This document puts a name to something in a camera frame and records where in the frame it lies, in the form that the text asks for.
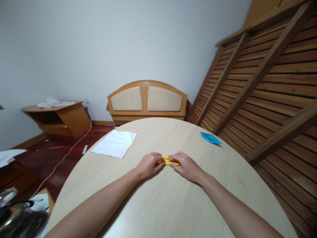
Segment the yellow origami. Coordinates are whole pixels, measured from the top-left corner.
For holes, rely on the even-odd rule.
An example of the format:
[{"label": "yellow origami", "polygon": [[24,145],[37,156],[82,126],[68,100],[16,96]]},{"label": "yellow origami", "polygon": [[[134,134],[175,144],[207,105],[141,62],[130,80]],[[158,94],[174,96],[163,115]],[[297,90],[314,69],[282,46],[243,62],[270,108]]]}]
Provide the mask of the yellow origami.
[{"label": "yellow origami", "polygon": [[165,160],[165,166],[170,166],[170,163],[176,164],[177,166],[181,165],[179,162],[170,162],[170,161],[168,161],[169,160],[168,157],[163,157],[163,159]]}]

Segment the finger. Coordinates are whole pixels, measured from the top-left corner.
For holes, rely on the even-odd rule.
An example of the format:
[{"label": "finger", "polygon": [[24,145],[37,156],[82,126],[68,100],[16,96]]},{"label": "finger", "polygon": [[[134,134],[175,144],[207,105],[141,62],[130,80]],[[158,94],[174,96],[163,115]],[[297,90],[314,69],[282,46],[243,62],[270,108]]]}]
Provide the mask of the finger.
[{"label": "finger", "polygon": [[178,167],[176,164],[170,164],[170,167],[172,167],[180,175],[182,174],[182,168]]},{"label": "finger", "polygon": [[152,153],[150,153],[150,155],[157,156],[157,155],[161,155],[161,154],[159,152],[152,152]]},{"label": "finger", "polygon": [[176,155],[176,154],[169,155],[168,158],[170,158],[170,157],[173,156],[173,155]]},{"label": "finger", "polygon": [[165,166],[165,163],[160,163],[158,166],[154,168],[154,171],[157,172]]},{"label": "finger", "polygon": [[153,159],[155,160],[155,162],[162,161],[165,163],[165,160],[161,155],[153,156]]},{"label": "finger", "polygon": [[182,163],[184,161],[184,158],[182,156],[179,155],[172,155],[171,158],[168,161],[178,161],[180,163]]}]

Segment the wooden headboard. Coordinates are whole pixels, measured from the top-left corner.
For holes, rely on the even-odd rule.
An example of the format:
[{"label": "wooden headboard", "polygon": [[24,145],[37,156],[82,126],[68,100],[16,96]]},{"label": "wooden headboard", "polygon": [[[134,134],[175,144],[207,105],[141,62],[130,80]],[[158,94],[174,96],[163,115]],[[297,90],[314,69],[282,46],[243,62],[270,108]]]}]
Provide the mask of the wooden headboard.
[{"label": "wooden headboard", "polygon": [[173,86],[155,80],[128,83],[108,96],[109,110],[116,125],[147,117],[184,120],[191,106],[187,95]]}]

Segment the kettle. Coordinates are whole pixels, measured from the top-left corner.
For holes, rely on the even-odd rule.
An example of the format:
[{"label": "kettle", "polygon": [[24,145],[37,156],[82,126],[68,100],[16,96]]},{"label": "kettle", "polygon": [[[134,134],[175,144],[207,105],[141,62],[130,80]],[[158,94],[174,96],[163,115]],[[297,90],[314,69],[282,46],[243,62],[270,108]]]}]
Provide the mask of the kettle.
[{"label": "kettle", "polygon": [[39,235],[46,226],[49,215],[45,211],[30,209],[34,201],[10,204],[17,194],[15,187],[0,194],[0,237],[33,238]]}]

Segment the hand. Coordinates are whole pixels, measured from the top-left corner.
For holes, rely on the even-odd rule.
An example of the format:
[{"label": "hand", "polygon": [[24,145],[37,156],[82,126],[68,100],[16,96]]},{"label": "hand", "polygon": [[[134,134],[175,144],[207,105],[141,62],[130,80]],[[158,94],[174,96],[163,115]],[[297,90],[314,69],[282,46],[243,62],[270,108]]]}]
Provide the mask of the hand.
[{"label": "hand", "polygon": [[165,160],[162,158],[160,153],[152,152],[146,154],[139,164],[135,167],[140,179],[145,179],[155,173],[157,173],[161,168],[165,166]]},{"label": "hand", "polygon": [[170,158],[170,162],[178,161],[181,163],[181,168],[173,163],[171,163],[170,166],[180,175],[192,182],[199,183],[201,178],[206,174],[206,172],[203,171],[191,157],[181,151],[176,154],[169,155],[168,157]]}]

